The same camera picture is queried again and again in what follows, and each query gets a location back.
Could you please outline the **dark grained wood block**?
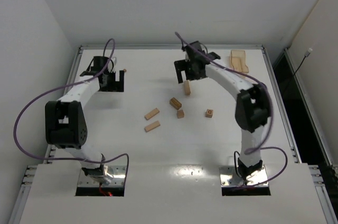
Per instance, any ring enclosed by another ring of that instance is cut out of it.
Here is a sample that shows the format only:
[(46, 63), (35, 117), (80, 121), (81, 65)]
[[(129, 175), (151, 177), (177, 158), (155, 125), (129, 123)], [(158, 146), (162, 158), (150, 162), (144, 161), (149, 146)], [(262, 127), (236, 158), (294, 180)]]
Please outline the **dark grained wood block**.
[(182, 108), (182, 103), (174, 97), (170, 99), (170, 105), (176, 110), (180, 110)]

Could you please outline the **clear amber plastic bin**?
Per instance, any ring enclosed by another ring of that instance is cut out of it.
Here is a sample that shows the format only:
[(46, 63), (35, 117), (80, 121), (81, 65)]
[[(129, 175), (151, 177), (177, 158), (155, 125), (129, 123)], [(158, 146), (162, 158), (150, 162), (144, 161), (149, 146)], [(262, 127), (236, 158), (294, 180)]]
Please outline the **clear amber plastic bin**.
[(245, 50), (231, 50), (229, 61), (230, 61), (230, 68), (232, 70), (242, 72), (245, 74), (249, 73), (249, 68), (246, 65)]

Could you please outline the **lettered wood cube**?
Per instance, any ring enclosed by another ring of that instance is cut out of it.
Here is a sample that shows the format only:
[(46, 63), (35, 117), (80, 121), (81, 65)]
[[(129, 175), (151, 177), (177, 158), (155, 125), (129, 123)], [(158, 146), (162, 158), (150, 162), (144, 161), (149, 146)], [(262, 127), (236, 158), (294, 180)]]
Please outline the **lettered wood cube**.
[(205, 116), (207, 118), (212, 118), (213, 117), (213, 109), (207, 109), (205, 112)]

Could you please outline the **numbered wood cube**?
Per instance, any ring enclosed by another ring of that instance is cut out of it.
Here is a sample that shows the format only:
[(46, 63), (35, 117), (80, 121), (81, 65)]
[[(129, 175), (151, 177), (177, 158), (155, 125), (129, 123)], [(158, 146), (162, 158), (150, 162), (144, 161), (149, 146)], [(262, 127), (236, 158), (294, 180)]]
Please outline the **numbered wood cube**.
[(182, 109), (178, 110), (176, 115), (178, 119), (183, 118), (185, 116), (184, 111)]

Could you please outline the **long light wood block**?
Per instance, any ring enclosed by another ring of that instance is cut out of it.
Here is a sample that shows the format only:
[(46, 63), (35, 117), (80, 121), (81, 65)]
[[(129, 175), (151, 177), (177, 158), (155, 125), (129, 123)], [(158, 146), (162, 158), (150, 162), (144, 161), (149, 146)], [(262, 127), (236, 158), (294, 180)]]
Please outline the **long light wood block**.
[(144, 118), (146, 120), (150, 120), (151, 118), (153, 118), (154, 116), (156, 116), (159, 113), (159, 109), (158, 108), (154, 108), (153, 110), (151, 110), (150, 112), (148, 112)]

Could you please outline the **long pale wood block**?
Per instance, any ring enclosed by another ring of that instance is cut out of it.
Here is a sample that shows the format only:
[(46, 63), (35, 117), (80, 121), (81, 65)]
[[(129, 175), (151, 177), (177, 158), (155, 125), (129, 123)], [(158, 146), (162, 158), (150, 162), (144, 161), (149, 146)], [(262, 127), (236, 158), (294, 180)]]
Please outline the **long pale wood block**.
[(160, 122), (157, 120), (157, 121), (145, 126), (144, 130), (145, 130), (145, 132), (148, 133), (148, 132), (158, 128), (160, 125), (161, 125)]

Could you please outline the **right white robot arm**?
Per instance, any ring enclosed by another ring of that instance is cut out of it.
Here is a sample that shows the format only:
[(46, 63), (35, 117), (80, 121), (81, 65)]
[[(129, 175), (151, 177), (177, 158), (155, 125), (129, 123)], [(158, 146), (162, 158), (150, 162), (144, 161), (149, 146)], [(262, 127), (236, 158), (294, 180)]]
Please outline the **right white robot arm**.
[(260, 149), (268, 135), (264, 135), (265, 126), (270, 127), (271, 97), (266, 86), (261, 82), (252, 83), (242, 72), (230, 69), (221, 57), (214, 52), (202, 49), (202, 44), (195, 41), (182, 43), (185, 59), (174, 62), (177, 80), (209, 78), (222, 86), (236, 101), (235, 120), (241, 128), (241, 152), (235, 169), (237, 175), (246, 179), (253, 172), (262, 168)]

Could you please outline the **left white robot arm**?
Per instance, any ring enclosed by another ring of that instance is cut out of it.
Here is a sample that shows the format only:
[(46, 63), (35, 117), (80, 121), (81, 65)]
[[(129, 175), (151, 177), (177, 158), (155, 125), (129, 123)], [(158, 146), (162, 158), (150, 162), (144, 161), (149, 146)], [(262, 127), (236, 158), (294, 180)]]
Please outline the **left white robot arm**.
[(45, 105), (47, 143), (71, 154), (80, 162), (85, 176), (104, 185), (112, 182), (113, 170), (104, 163), (104, 155), (86, 142), (88, 129), (83, 109), (97, 92), (124, 92), (125, 71), (109, 68), (108, 62), (116, 65), (116, 59), (95, 56), (80, 74), (78, 85)]

